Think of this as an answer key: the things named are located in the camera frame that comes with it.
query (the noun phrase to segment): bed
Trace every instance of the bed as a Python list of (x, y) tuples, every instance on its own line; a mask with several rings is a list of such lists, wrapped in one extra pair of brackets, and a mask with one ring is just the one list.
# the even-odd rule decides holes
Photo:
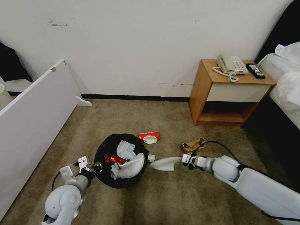
[[(288, 46), (300, 41), (298, 30), (290, 29), (289, 26), (289, 24), (294, 24), (298, 21), (299, 7), (300, 1), (295, 0), (286, 8), (254, 60), (255, 63), (261, 61), (262, 68), (275, 80), (280, 80), (283, 74), (291, 72), (290, 70), (297, 70), (297, 66), (287, 66), (290, 63), (277, 57), (274, 52), (279, 44)], [(289, 177), (293, 180), (296, 187), (300, 189), (297, 157), (299, 150), (298, 138), (300, 137), (300, 112), (287, 112), (282, 105), (276, 102), (276, 98), (272, 96), (274, 94), (273, 91), (270, 93), (270, 96), (266, 96), (263, 99), (244, 127), (258, 128), (259, 135), (263, 135), (266, 138), (272, 151), (285, 167)]]
[(300, 130), (300, 106), (289, 107), (290, 102), (284, 98), (281, 98), (281, 95), (283, 94), (281, 92), (283, 86), (281, 83), (285, 82), (285, 85), (286, 83), (289, 83), (287, 85), (290, 86), (291, 82), (293, 82), (293, 79), (285, 78), (288, 78), (288, 76), (293, 73), (300, 73), (300, 65), (297, 65), (288, 59), (272, 53), (264, 57), (259, 62), (259, 66), (277, 81), (277, 86), (270, 92), (271, 99)]

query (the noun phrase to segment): black cable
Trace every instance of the black cable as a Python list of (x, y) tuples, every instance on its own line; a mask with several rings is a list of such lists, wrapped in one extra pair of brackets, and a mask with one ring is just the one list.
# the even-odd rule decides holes
[(55, 178), (53, 179), (51, 191), (54, 190), (54, 183), (55, 183), (56, 178), (57, 178), (59, 175), (60, 175), (60, 172), (58, 172), (58, 174), (56, 174)]
[(261, 211), (262, 214), (266, 217), (272, 218), (272, 219), (278, 219), (278, 220), (289, 220), (289, 221), (297, 221), (300, 222), (300, 219), (296, 219), (296, 218), (288, 218), (288, 217), (276, 217), (276, 216), (271, 216), (267, 213), (265, 213), (264, 211)]
[(205, 145), (205, 144), (207, 144), (207, 143), (216, 143), (216, 144), (218, 144), (218, 145), (221, 145), (223, 148), (225, 148), (225, 149), (230, 153), (230, 155), (232, 155), (232, 157), (233, 157), (238, 163), (240, 163), (239, 160), (235, 157), (235, 155), (229, 150), (229, 148), (227, 148), (225, 145), (223, 145), (222, 143), (217, 142), (217, 141), (207, 141), (207, 142), (204, 142), (204, 143), (202, 143), (201, 145), (199, 145), (199, 146), (193, 151), (193, 153), (196, 153), (196, 151), (197, 151), (200, 147), (202, 147), (203, 145)]
[(232, 156), (239, 164), (242, 164), (242, 163), (240, 163), (240, 161), (235, 157), (235, 155), (230, 151), (230, 149), (227, 148), (227, 147), (226, 147), (225, 145), (223, 145), (222, 143), (217, 142), (217, 141), (207, 141), (207, 142), (203, 142), (202, 144), (200, 144), (200, 145), (192, 152), (191, 157), (189, 158), (189, 160), (188, 160), (188, 162), (187, 162), (187, 165), (190, 163), (191, 158), (194, 157), (194, 156), (196, 155), (196, 151), (197, 151), (200, 147), (202, 147), (203, 145), (205, 145), (205, 144), (207, 144), (207, 143), (216, 143), (216, 144), (218, 144), (218, 145), (221, 145), (223, 148), (225, 148), (225, 149), (231, 154), (231, 156)]

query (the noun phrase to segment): drawer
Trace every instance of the drawer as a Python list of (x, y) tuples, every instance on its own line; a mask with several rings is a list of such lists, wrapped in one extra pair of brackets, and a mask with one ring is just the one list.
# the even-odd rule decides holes
[(207, 101), (259, 102), (270, 85), (213, 84)]

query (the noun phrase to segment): baseboard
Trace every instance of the baseboard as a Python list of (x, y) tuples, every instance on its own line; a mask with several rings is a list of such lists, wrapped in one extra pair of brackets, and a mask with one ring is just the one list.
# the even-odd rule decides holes
[(82, 98), (121, 99), (121, 100), (144, 100), (144, 101), (167, 101), (167, 102), (189, 102), (189, 97), (159, 97), (140, 95), (101, 95), (81, 94)]
[(8, 92), (10, 96), (18, 96), (22, 92)]

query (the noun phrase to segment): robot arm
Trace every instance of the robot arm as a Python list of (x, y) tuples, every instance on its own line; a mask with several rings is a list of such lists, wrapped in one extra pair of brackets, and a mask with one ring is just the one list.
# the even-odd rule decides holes
[(206, 158), (184, 154), (182, 162), (189, 169), (200, 168), (214, 174), (280, 223), (300, 224), (300, 194), (268, 176), (245, 167), (228, 156)]
[(80, 205), (96, 170), (101, 164), (90, 165), (87, 156), (78, 159), (80, 168), (76, 174), (73, 164), (61, 168), (59, 171), (65, 180), (65, 185), (56, 188), (46, 199), (46, 216), (42, 225), (70, 225), (72, 220), (78, 215)]

